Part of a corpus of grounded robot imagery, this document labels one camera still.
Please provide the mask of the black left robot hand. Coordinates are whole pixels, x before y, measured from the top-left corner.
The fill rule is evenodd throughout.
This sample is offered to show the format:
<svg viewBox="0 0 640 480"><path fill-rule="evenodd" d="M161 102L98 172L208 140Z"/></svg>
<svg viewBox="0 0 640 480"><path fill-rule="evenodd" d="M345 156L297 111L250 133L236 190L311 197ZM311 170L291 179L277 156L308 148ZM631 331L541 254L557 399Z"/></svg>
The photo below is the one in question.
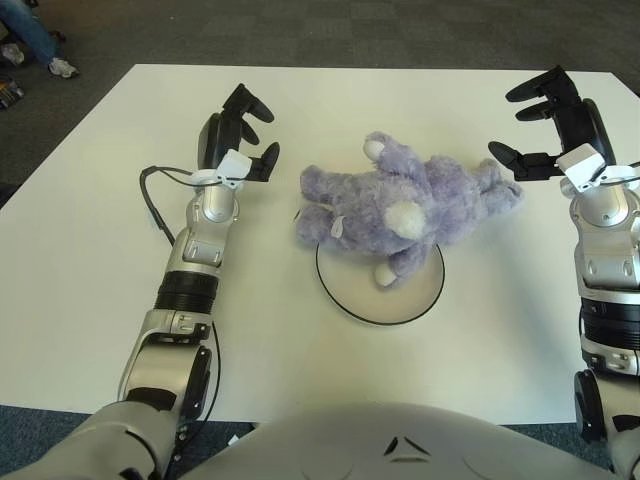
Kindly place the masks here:
<svg viewBox="0 0 640 480"><path fill-rule="evenodd" d="M239 152L241 141L258 145L257 133L244 120L245 114L271 123L271 110L244 84L240 83L225 101L221 112L213 113L203 126L198 140L199 170L217 169L229 150ZM254 182L268 182L280 153L278 142L272 143L259 158L249 157L249 171L244 178Z"/></svg>

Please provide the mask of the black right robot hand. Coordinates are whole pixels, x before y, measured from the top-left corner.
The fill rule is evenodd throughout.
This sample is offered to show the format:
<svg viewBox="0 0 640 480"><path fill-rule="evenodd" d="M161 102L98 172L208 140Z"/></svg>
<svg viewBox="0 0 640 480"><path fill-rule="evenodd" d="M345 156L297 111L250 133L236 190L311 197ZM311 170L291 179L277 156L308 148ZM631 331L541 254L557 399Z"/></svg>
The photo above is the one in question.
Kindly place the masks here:
<svg viewBox="0 0 640 480"><path fill-rule="evenodd" d="M545 100L517 112L517 120L526 122L551 119L560 139L562 154L589 144L601 154L606 165L616 163L596 103L589 98L580 97L575 84L562 67L556 66L514 87L505 95L509 102L523 102L536 97L543 97ZM543 181L563 174L557 165L557 155L523 154L498 141L491 141L488 148L493 157L509 169L518 182Z"/></svg>

